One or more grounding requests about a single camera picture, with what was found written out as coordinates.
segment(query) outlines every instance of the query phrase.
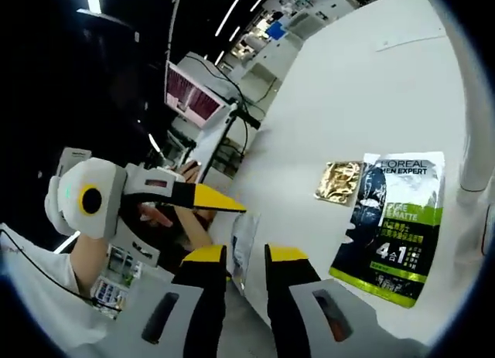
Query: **monitor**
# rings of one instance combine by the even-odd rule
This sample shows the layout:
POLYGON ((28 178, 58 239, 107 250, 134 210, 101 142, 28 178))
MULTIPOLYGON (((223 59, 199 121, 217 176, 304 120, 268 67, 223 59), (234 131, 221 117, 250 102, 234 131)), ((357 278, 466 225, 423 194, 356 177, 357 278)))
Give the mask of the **monitor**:
POLYGON ((228 104, 174 64, 167 63, 165 102, 185 119, 204 128, 228 104))

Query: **desk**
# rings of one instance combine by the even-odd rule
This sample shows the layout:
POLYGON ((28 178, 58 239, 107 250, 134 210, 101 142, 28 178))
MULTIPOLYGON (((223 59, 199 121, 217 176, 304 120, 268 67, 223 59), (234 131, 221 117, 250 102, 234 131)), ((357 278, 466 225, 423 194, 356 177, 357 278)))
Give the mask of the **desk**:
MULTIPOLYGON (((319 276, 330 278, 352 208, 313 197, 327 161, 360 160, 365 152, 442 151, 439 243, 416 305, 404 309, 343 283, 376 309, 379 324, 390 333, 435 341, 478 270, 454 258, 459 237, 473 224, 455 199, 464 104, 451 43, 428 0, 377 1, 306 41, 229 190, 261 213, 244 293, 263 320, 269 323, 266 243, 299 247, 319 276)), ((215 242, 229 241, 234 217, 218 213, 210 229, 215 242)))

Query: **person's arm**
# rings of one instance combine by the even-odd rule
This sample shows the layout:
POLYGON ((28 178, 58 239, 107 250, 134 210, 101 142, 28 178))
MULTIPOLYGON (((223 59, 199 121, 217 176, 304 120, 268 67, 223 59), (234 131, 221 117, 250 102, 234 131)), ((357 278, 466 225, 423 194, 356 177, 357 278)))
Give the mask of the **person's arm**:
POLYGON ((189 238, 189 241, 195 250, 213 244, 210 235, 208 235, 201 223, 194 216, 193 211, 177 206, 175 206, 174 209, 184 228, 186 236, 189 238))
POLYGON ((79 293, 90 297, 90 290, 98 279, 107 258, 108 242, 100 238, 94 240, 86 234, 77 238, 70 253, 70 263, 76 277, 79 293))

